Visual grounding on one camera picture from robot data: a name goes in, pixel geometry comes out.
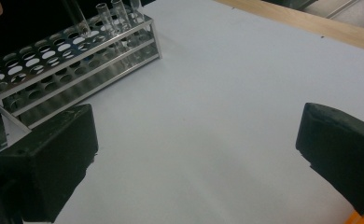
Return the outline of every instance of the metal rack frame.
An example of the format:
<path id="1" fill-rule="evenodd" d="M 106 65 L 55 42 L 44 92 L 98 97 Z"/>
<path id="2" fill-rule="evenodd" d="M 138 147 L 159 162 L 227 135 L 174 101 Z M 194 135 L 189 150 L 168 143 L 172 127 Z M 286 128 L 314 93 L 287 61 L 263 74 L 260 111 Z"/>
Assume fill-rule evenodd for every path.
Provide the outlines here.
<path id="1" fill-rule="evenodd" d="M 130 14 L 131 29 L 110 35 L 98 17 L 91 35 L 69 27 L 0 58 L 0 113 L 25 132 L 161 58 L 154 21 Z M 129 46 L 129 38 L 138 45 Z"/>

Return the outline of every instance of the wooden edge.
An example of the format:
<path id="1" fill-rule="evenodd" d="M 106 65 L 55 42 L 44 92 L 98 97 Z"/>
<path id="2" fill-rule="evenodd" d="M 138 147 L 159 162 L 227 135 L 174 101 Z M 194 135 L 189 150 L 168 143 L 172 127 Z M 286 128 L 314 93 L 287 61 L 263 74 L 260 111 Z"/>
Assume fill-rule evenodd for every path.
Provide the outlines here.
<path id="1" fill-rule="evenodd" d="M 280 21 L 364 49 L 364 28 L 280 7 L 260 0 L 215 0 L 221 4 Z"/>

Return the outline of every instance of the wooden board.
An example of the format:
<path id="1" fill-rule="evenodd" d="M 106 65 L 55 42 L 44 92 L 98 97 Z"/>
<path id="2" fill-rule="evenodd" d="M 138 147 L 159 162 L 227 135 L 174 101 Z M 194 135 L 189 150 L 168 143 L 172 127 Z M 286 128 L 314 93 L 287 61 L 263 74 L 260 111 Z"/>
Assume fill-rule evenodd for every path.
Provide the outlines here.
<path id="1" fill-rule="evenodd" d="M 259 0 L 216 0 L 274 21 L 280 21 L 303 30 L 330 37 L 364 49 L 364 28 L 332 21 L 287 7 Z"/>

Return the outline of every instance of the white table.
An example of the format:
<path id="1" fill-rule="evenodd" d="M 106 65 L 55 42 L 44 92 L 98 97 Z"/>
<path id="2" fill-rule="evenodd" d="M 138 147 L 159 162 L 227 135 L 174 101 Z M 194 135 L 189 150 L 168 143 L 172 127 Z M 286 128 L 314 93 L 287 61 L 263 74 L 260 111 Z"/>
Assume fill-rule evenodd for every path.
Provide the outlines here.
<path id="1" fill-rule="evenodd" d="M 364 120 L 364 49 L 214 1 L 144 11 L 163 59 L 82 103 L 100 148 L 56 223 L 343 223 L 295 141 L 307 102 Z"/>

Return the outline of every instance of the test tube rack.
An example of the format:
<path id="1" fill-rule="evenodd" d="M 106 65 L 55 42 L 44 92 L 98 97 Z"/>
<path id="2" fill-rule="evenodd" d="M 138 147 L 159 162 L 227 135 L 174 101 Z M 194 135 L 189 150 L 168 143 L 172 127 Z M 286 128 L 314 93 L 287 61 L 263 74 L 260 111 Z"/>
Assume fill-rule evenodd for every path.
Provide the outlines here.
<path id="1" fill-rule="evenodd" d="M 161 58 L 154 21 L 142 15 L 131 28 L 110 35 L 96 16 L 91 35 L 69 27 L 0 58 L 0 113 L 25 132 L 107 87 L 137 68 Z M 119 30 L 121 24 L 115 23 Z M 127 38 L 139 41 L 133 47 Z M 116 46 L 125 50 L 117 52 Z"/>

